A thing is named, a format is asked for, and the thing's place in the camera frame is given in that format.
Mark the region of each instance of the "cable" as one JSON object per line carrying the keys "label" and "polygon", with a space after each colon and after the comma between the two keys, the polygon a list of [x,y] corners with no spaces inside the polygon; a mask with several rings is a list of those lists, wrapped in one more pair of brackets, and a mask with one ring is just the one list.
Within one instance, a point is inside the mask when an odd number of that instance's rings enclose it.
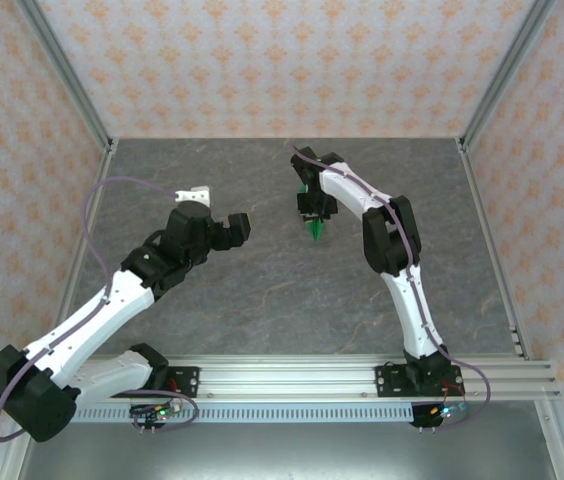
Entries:
{"label": "cable", "polygon": [[[188,420],[185,420],[184,422],[181,423],[176,423],[173,425],[167,425],[164,426],[160,429],[157,429],[154,431],[154,433],[160,433],[160,432],[172,432],[173,430],[179,430],[181,428],[186,427],[187,425],[191,425],[196,418],[198,418],[198,416],[200,415],[200,407],[198,407],[198,404],[195,403],[195,401],[191,398],[188,397],[186,395],[184,395],[183,393],[177,393],[177,392],[169,392],[168,390],[132,390],[130,392],[123,392],[126,394],[143,394],[143,395],[165,395],[167,397],[171,397],[171,398],[179,398],[181,400],[184,400],[186,402],[188,402],[192,407],[193,407],[193,415],[191,416],[191,418],[189,418]],[[140,430],[142,431],[142,428],[140,426],[140,424],[138,423],[138,419],[136,417],[133,418],[133,426],[135,427],[136,430]]]}
{"label": "cable", "polygon": [[445,400],[446,400],[446,397],[448,396],[449,389],[452,388],[453,390],[457,390],[460,393],[460,395],[462,395],[462,400],[464,400],[466,402],[466,391],[464,390],[464,388],[460,387],[459,385],[457,385],[455,383],[453,383],[453,384],[448,383],[446,380],[444,380],[444,388],[446,389],[446,392],[447,392],[447,394],[445,395]]}
{"label": "cable", "polygon": [[[17,373],[13,376],[11,381],[7,384],[6,388],[4,389],[4,392],[2,392],[2,395],[0,395],[0,416],[2,415],[2,411],[4,410],[4,405],[6,404],[7,399],[9,398],[9,396],[11,395],[13,390],[15,389],[18,382],[26,374],[26,372],[28,372],[31,369],[31,367],[33,365],[35,365],[44,355],[51,352],[53,350],[53,348],[57,347],[64,340],[69,338],[71,335],[73,335],[75,332],[77,332],[80,328],[82,328],[84,325],[86,325],[89,321],[91,321],[91,319],[93,319],[93,317],[95,317],[100,312],[100,310],[102,310],[104,305],[106,305],[107,299],[108,299],[109,295],[111,294],[111,290],[113,289],[113,277],[112,277],[112,275],[109,271],[109,266],[107,265],[106,261],[104,260],[104,257],[102,257],[102,254],[100,253],[98,248],[95,246],[95,243],[93,242],[93,239],[91,238],[91,233],[89,232],[89,225],[88,225],[89,224],[89,221],[88,221],[88,206],[89,206],[89,201],[91,200],[91,197],[102,186],[104,186],[108,183],[118,183],[118,182],[137,183],[139,185],[143,185],[147,188],[150,188],[152,190],[156,190],[156,191],[163,193],[163,194],[165,194],[169,197],[177,199],[177,194],[175,192],[172,192],[172,191],[167,190],[165,188],[162,188],[158,185],[154,185],[152,183],[146,182],[144,180],[141,180],[141,179],[135,178],[135,177],[125,177],[125,176],[109,177],[109,178],[105,178],[104,180],[99,181],[98,183],[96,183],[95,185],[93,185],[91,187],[91,189],[87,192],[86,196],[84,197],[84,201],[82,202],[82,212],[81,212],[82,213],[82,234],[84,235],[84,239],[86,240],[86,243],[87,243],[89,249],[91,250],[91,253],[93,254],[96,261],[98,262],[98,264],[102,268],[102,271],[104,272],[104,276],[105,276],[105,279],[106,279],[106,284],[105,284],[105,287],[104,287],[104,295],[100,299],[100,302],[93,309],[93,311],[91,311],[91,313],[89,313],[86,317],[84,317],[82,320],[80,320],[78,323],[76,323],[73,327],[71,327],[66,332],[64,332],[62,335],[58,336],[55,340],[53,340],[49,344],[50,349],[49,348],[43,348],[38,353],[36,353],[33,357],[31,357],[31,359],[29,361],[27,361],[22,366],[22,368],[20,370],[17,371]],[[4,443],[4,442],[8,442],[10,440],[13,440],[14,438],[19,437],[23,433],[24,433],[24,430],[21,429],[21,430],[18,430],[16,432],[10,434],[10,435],[6,435],[6,436],[0,435],[0,443]]]}
{"label": "cable", "polygon": [[442,403],[446,403],[446,399],[449,398],[449,386],[447,385],[446,381],[444,381],[444,398],[442,399]]}
{"label": "cable", "polygon": [[171,387],[171,390],[173,390],[174,392],[178,391],[178,382],[176,382],[174,378],[169,378],[167,385]]}
{"label": "cable", "polygon": [[475,365],[471,365],[469,363],[463,362],[461,360],[458,360],[458,359],[452,357],[435,340],[435,337],[433,336],[433,333],[431,332],[431,329],[429,328],[429,324],[427,323],[426,315],[424,313],[424,307],[422,305],[422,300],[420,299],[420,293],[418,292],[418,289],[415,286],[415,281],[414,281],[413,275],[411,274],[411,267],[413,266],[413,251],[411,250],[411,245],[409,244],[409,241],[406,237],[406,232],[404,231],[404,228],[402,227],[400,219],[398,218],[397,214],[395,213],[395,210],[393,210],[393,207],[391,207],[391,204],[389,202],[387,202],[383,198],[375,195],[374,191],[371,190],[367,186],[367,184],[364,181],[362,181],[361,179],[359,179],[356,175],[349,175],[346,172],[338,170],[337,168],[335,168],[331,165],[327,165],[325,163],[318,162],[317,160],[313,160],[312,158],[309,158],[306,155],[304,155],[302,152],[300,152],[300,150],[296,146],[294,146],[293,149],[295,150],[296,155],[298,157],[300,157],[302,160],[307,161],[312,165],[323,168],[325,170],[336,173],[338,175],[341,175],[344,178],[351,180],[356,185],[358,185],[362,190],[364,190],[368,195],[370,195],[374,200],[377,200],[378,202],[380,202],[384,206],[384,208],[386,208],[387,211],[389,212],[389,215],[391,216],[393,223],[395,224],[395,226],[398,229],[398,233],[400,234],[400,239],[402,240],[402,244],[404,245],[404,249],[406,250],[406,254],[407,254],[407,258],[408,258],[408,262],[407,262],[407,266],[406,266],[407,279],[409,280],[409,284],[411,285],[411,288],[413,289],[413,294],[415,296],[415,301],[418,304],[418,310],[420,312],[420,317],[422,318],[422,321],[424,322],[424,330],[426,331],[426,334],[429,337],[429,340],[431,340],[431,343],[433,343],[433,346],[435,346],[435,348],[437,348],[438,352],[440,352],[440,354],[444,358],[446,358],[449,362],[455,363],[456,365],[460,365],[461,367],[468,368],[470,370],[473,370],[475,373],[477,373],[482,378],[482,380],[484,381],[484,386],[485,386],[485,389],[486,389],[486,397],[484,399],[484,403],[482,404],[482,406],[480,407],[480,409],[477,412],[475,412],[473,415],[471,415],[469,417],[464,418],[463,420],[461,420],[457,423],[452,423],[450,425],[443,425],[442,427],[439,427],[438,430],[443,430],[443,429],[448,430],[450,428],[455,428],[459,425],[464,425],[466,423],[474,421],[476,418],[478,418],[484,412],[484,410],[489,406],[489,403],[491,403],[491,383],[489,382],[489,379],[484,374],[484,372],[482,370],[480,370],[480,368],[476,367]]}

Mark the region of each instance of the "green object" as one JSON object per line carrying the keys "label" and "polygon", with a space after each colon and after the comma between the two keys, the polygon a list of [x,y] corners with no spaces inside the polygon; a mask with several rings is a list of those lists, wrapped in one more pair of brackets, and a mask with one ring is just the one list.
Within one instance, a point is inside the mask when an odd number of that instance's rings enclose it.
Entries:
{"label": "green object", "polygon": [[[300,193],[306,193],[306,185],[302,185],[302,187],[300,188]],[[309,232],[311,232],[311,235],[313,236],[313,240],[317,242],[322,236],[322,230],[324,230],[324,222],[319,218],[316,218],[305,223],[307,228],[309,229]]]}

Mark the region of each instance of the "mounting plate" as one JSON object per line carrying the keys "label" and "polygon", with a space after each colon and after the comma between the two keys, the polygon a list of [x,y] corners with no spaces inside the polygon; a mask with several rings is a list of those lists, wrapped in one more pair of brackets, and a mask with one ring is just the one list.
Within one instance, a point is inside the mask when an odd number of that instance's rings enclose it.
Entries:
{"label": "mounting plate", "polygon": [[[166,380],[158,390],[174,391],[182,393],[190,398],[196,398],[200,385],[200,367],[168,367]],[[114,395],[114,398],[153,398],[155,395],[144,394],[122,394]]]}
{"label": "mounting plate", "polygon": [[[415,385],[406,376],[406,363],[404,364],[386,364],[375,367],[375,387],[378,397],[444,397],[445,391],[443,383],[446,381],[449,385],[457,386],[463,391],[464,380],[462,380],[462,371],[457,365],[452,365],[449,373],[445,375],[436,384],[436,387],[418,391]],[[447,397],[462,397],[459,390],[452,388]]]}

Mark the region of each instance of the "gray marble surface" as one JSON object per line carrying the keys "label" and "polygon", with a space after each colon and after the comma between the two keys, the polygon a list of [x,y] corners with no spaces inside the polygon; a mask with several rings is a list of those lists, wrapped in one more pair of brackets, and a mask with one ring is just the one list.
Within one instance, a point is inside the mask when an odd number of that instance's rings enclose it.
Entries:
{"label": "gray marble surface", "polygon": [[[212,187],[213,217],[248,212],[241,248],[211,252],[184,283],[121,328],[99,353],[147,342],[169,354],[399,353],[391,296],[368,267],[361,224],[344,207],[314,242],[296,210],[292,145],[334,151],[362,178],[406,195],[422,239],[422,277],[438,330],[454,353],[512,353],[502,299],[469,185],[451,139],[123,140],[110,175],[173,190]],[[135,185],[107,186],[94,239],[117,265],[174,205]],[[90,255],[73,307],[103,284]]]}

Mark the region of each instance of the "orange floral wallpaper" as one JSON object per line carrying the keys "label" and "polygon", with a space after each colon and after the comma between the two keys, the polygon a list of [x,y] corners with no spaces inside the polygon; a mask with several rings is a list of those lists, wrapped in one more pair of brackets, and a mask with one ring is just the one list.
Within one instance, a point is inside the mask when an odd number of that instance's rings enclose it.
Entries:
{"label": "orange floral wallpaper", "polygon": [[458,136],[532,0],[41,0],[119,137]]}
{"label": "orange floral wallpaper", "polygon": [[52,322],[102,153],[13,0],[0,0],[0,349]]}
{"label": "orange floral wallpaper", "polygon": [[564,382],[564,0],[470,157],[533,354]]}

